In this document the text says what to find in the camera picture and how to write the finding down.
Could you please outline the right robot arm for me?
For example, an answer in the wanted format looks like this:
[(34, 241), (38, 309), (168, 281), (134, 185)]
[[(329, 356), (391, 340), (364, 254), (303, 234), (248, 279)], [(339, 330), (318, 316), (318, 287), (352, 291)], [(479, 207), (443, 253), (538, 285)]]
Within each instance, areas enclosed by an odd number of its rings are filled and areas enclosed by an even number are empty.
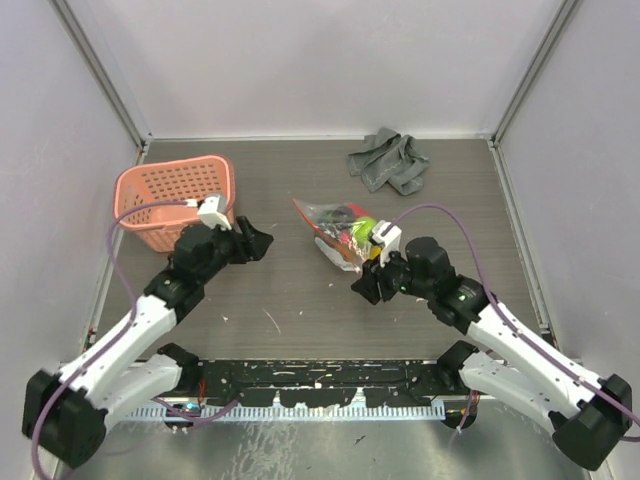
[(437, 320), (467, 336), (438, 360), (444, 390), (486, 393), (534, 420), (558, 450), (588, 471), (598, 470), (632, 425), (632, 388), (604, 378), (525, 327), (477, 280), (456, 272), (432, 237), (395, 240), (375, 235), (374, 255), (353, 291), (371, 304), (402, 293), (424, 300)]

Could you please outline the pink plastic basket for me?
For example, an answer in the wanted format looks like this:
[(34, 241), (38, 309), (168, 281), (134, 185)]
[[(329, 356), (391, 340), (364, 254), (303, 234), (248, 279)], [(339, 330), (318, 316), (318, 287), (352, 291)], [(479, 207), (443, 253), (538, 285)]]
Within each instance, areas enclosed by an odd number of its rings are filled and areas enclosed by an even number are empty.
[(124, 219), (121, 227), (153, 251), (168, 253), (181, 231), (196, 223), (198, 216), (194, 208), (167, 203), (201, 201), (215, 193), (234, 200), (234, 168), (222, 156), (144, 164), (124, 171), (116, 180), (113, 211), (119, 216), (142, 205), (144, 208)]

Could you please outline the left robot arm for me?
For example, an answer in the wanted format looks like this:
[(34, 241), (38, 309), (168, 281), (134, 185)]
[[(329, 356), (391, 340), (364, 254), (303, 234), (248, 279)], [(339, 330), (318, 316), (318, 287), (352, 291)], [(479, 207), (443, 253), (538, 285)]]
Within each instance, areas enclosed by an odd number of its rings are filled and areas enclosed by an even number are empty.
[(44, 449), (77, 468), (138, 406), (170, 391), (194, 393), (202, 381), (200, 359), (182, 347), (170, 343), (141, 366), (135, 361), (186, 318), (223, 268), (261, 260), (273, 241), (243, 216), (229, 230), (202, 223), (184, 228), (167, 266), (116, 326), (57, 372), (40, 370), (29, 379), (22, 433), (32, 459)]

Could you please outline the clear zip top bag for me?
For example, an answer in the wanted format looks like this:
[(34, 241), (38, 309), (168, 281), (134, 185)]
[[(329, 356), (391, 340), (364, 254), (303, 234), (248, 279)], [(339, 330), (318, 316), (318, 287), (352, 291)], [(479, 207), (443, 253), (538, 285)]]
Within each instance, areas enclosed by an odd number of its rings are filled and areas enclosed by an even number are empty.
[(380, 248), (369, 242), (358, 244), (351, 236), (351, 226), (356, 218), (349, 223), (335, 222), (331, 219), (332, 211), (344, 204), (312, 204), (293, 199), (293, 204), (312, 228), (314, 243), (333, 265), (344, 272), (360, 273), (361, 267), (367, 260), (375, 259)]

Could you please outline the green lime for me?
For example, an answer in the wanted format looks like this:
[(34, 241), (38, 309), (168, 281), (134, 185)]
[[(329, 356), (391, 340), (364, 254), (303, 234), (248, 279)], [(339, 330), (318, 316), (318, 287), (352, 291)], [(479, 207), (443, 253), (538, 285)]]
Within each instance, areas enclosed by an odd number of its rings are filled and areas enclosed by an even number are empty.
[(361, 245), (369, 242), (369, 235), (378, 221), (369, 216), (358, 217), (351, 226), (352, 238)]

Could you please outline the red apple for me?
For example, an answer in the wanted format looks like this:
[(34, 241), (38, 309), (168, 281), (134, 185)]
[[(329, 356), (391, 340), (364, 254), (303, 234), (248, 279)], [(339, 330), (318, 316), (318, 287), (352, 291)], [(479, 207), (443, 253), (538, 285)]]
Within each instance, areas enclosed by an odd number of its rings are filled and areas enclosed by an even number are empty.
[(344, 208), (348, 215), (351, 215), (356, 219), (361, 217), (370, 217), (370, 213), (366, 209), (354, 203), (347, 203), (344, 205)]

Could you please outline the dark brown round fruit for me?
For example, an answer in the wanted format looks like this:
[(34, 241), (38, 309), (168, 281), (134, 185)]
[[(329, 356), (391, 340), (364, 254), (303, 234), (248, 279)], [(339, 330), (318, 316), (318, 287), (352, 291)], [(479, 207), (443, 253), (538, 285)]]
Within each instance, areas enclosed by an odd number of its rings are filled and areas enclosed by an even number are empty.
[(355, 215), (350, 207), (347, 205), (340, 205), (332, 211), (331, 219), (335, 222), (349, 223), (355, 219)]

